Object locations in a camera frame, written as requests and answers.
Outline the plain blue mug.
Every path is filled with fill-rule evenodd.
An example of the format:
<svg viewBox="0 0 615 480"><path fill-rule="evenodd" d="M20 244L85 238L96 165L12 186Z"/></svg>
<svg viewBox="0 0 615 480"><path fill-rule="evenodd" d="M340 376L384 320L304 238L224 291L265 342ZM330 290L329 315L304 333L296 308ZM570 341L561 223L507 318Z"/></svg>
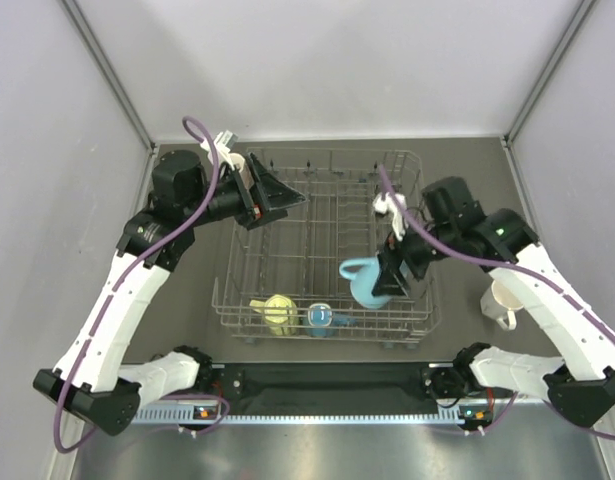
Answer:
<svg viewBox="0 0 615 480"><path fill-rule="evenodd" d="M354 300L366 309L380 309L395 296L374 296L371 290L378 276L377 256L350 258L339 265L339 274L349 281Z"/></svg>

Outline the blue floral mug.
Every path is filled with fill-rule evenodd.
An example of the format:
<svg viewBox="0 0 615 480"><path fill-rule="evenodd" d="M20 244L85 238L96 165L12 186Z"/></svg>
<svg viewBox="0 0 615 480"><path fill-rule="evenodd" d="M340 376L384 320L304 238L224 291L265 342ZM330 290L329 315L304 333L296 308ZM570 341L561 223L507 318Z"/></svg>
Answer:
<svg viewBox="0 0 615 480"><path fill-rule="evenodd" d="M349 315L336 312L326 303L313 303L306 311L302 325L306 334L315 338L328 338L343 327L356 325L357 320Z"/></svg>

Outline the yellow mug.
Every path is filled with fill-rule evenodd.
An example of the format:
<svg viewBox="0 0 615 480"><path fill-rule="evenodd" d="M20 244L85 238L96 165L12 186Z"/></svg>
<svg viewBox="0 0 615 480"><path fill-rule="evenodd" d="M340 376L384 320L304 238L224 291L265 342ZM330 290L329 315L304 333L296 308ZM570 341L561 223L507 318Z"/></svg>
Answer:
<svg viewBox="0 0 615 480"><path fill-rule="evenodd" d="M294 336L298 333L298 308L291 298L275 294L264 301L252 299L249 306L262 316L273 335Z"/></svg>

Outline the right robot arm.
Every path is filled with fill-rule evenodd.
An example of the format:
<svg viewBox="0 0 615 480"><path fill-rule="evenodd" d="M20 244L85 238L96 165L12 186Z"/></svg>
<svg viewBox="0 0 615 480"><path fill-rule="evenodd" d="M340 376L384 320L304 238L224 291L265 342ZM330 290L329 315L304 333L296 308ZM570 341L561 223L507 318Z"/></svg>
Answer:
<svg viewBox="0 0 615 480"><path fill-rule="evenodd" d="M483 212L461 177L443 178L423 191L431 215L423 225L397 193L385 169L374 211L392 218L377 252L376 296L405 296L407 278L425 277L446 258L477 265L516 298L558 351L539 357L476 342L449 367L457 397L501 388L548 403L565 420L593 427L615 406L615 332L594 313L552 262L536 232L510 209Z"/></svg>

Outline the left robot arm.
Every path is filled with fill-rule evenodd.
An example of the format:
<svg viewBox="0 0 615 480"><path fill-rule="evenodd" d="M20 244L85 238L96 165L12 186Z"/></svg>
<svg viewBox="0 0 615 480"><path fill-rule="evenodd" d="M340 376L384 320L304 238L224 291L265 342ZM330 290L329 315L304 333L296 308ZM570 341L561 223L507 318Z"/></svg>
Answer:
<svg viewBox="0 0 615 480"><path fill-rule="evenodd" d="M230 154L206 172L199 156L174 150L152 172L147 206L125 225L101 294L68 351L41 369L33 387L98 430L116 436L138 410L172 393L207 394L211 358L179 346L157 360L123 365L151 300L194 241L194 230L232 218L248 230L287 216L306 197L279 180L253 154Z"/></svg>

